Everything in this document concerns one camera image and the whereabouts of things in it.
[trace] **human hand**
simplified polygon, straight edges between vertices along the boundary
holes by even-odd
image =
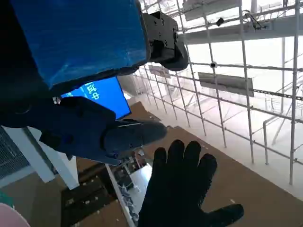
[[[210,154],[199,162],[201,147],[196,141],[184,149],[184,143],[176,140],[167,156],[164,148],[156,150],[139,227],[225,227],[243,216],[240,204],[209,213],[201,210],[217,162]]]

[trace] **brown floor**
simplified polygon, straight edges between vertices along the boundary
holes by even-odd
[[[149,119],[141,103],[131,107],[133,119]],[[234,224],[239,227],[301,227],[303,224],[303,201],[277,187],[257,173],[246,168],[218,149],[212,147],[186,130],[169,128],[167,136],[143,150],[153,158],[158,147],[168,150],[170,144],[182,140],[185,145],[196,140],[201,144],[202,152],[214,155],[218,168],[213,184],[202,205],[205,211],[212,211],[230,204],[241,203],[245,209],[244,217]]]
[[[44,183],[35,173],[1,188],[12,197],[15,209],[31,227],[59,227],[61,221],[60,179]]]

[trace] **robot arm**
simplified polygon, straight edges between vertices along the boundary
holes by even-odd
[[[147,62],[174,71],[188,65],[176,21],[142,13],[137,0],[4,0],[0,27],[2,110],[128,75]]]
[[[84,97],[64,98],[60,105],[44,101],[23,113],[1,113],[0,124],[30,126],[42,132],[40,141],[68,156],[118,165],[120,157],[166,135],[154,121],[117,120],[111,110]]]

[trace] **blue screen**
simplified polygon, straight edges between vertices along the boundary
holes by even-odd
[[[130,113],[117,77],[94,81],[81,86],[62,97],[82,96],[116,113],[116,119]]]

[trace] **cardboard floor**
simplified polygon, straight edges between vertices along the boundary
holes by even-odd
[[[131,110],[132,114],[127,118],[157,120],[140,102],[132,105]],[[235,202],[245,209],[244,217],[233,225],[235,227],[303,226],[303,201],[180,127],[169,128],[164,139],[144,146],[143,150],[153,158],[158,147],[168,150],[176,139],[182,140],[185,145],[196,140],[202,147],[201,156],[210,153],[217,159],[218,168],[202,205],[203,210],[211,211]]]

